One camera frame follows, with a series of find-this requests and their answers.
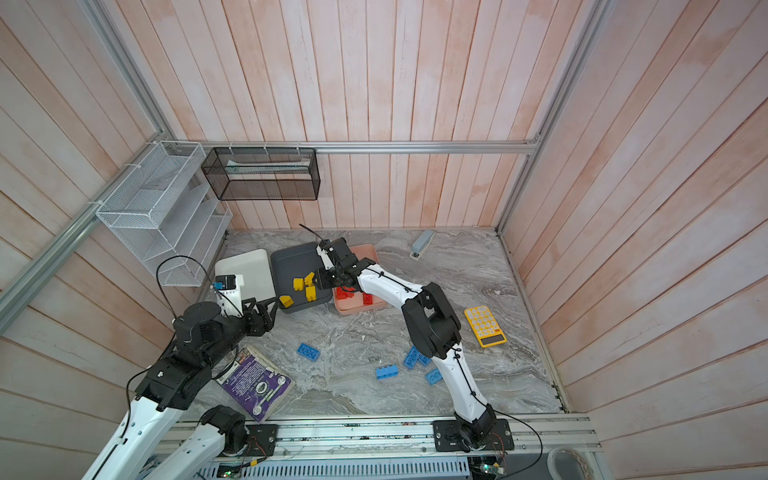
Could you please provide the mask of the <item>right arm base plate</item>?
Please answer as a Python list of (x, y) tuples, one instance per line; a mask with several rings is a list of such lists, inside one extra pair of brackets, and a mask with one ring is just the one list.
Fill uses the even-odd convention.
[(498, 451), (515, 449), (509, 424), (496, 419), (492, 426), (472, 426), (459, 419), (432, 422), (434, 446), (438, 452)]

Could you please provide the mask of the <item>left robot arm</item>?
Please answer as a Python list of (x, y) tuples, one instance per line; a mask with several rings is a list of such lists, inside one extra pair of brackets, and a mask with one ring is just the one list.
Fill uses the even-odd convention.
[[(213, 284), (219, 299), (188, 307), (175, 318), (175, 335), (158, 360), (139, 373), (129, 393), (128, 410), (113, 436), (85, 473), (87, 479), (135, 479), (166, 433), (213, 380), (214, 367), (239, 342), (269, 332), (279, 301), (248, 298), (235, 302), (223, 279)], [(240, 459), (252, 447), (243, 414), (217, 406), (199, 420), (193, 433), (150, 473), (151, 479), (190, 479), (214, 458)]]

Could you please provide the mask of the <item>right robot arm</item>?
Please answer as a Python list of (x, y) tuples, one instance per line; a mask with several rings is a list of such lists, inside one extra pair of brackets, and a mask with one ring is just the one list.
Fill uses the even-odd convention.
[(446, 383), (463, 449), (479, 448), (497, 417), (470, 372), (460, 321), (442, 288), (434, 282), (409, 282), (369, 258), (358, 258), (343, 238), (320, 240), (317, 254), (322, 268), (316, 278), (322, 289), (353, 289), (401, 311), (412, 345), (431, 359)]

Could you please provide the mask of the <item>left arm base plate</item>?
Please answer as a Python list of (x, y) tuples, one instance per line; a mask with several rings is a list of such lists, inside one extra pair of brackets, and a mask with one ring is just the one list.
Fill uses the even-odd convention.
[(237, 424), (225, 432), (222, 454), (227, 457), (270, 457), (274, 454), (277, 433), (277, 424)]

